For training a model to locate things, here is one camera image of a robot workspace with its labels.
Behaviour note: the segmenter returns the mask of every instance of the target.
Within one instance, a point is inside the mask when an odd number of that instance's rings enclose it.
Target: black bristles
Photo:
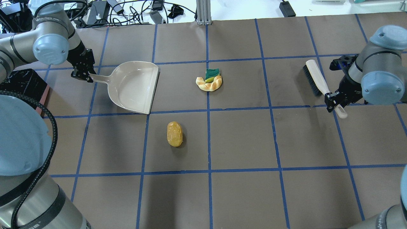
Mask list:
[[[314,93],[315,96],[321,96],[322,92],[318,89],[317,85],[314,82],[314,79],[312,79],[311,73],[309,72],[308,68],[306,65],[304,65],[304,67],[302,67],[302,69],[304,70],[304,73],[308,79],[309,85],[311,86],[312,92]]]

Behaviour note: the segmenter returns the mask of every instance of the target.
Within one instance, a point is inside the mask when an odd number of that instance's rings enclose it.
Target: light blue joint cap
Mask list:
[[[401,201],[404,207],[407,207],[407,166],[404,167],[403,174],[401,175]]]
[[[407,30],[396,25],[380,27],[369,39],[383,48],[404,50],[407,48]]]
[[[30,0],[28,3],[28,8],[30,8],[31,13],[35,14],[35,12],[37,11],[37,9],[44,5],[47,2],[52,2],[53,0]],[[44,8],[42,8],[39,13],[38,16],[44,16],[44,15],[48,15],[48,14],[52,14],[52,13],[56,13],[59,12],[61,10],[63,10],[63,3],[54,3],[54,4],[50,4]]]
[[[0,95],[0,176],[35,171],[51,147],[48,128],[40,115],[15,97]]]
[[[369,103],[390,105],[398,102],[404,94],[404,83],[389,72],[374,71],[363,76],[362,95]]]
[[[59,34],[45,34],[37,38],[33,45],[35,58],[44,64],[62,64],[68,57],[69,43]]]

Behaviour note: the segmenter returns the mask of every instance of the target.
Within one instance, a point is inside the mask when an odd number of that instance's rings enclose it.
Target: green sponge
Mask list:
[[[213,79],[220,75],[219,74],[219,68],[217,69],[207,69],[206,70],[206,75],[205,75],[205,83],[210,83],[213,81]]]

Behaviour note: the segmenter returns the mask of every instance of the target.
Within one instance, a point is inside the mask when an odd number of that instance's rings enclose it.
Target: dustpan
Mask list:
[[[129,61],[117,66],[109,76],[90,76],[98,83],[107,84],[107,92],[114,104],[131,112],[148,115],[158,72],[158,66],[153,63]]]

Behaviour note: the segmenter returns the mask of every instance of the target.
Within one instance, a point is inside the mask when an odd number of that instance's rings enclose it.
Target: potato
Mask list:
[[[173,147],[178,147],[182,143],[182,128],[178,122],[170,122],[167,126],[167,141]]]

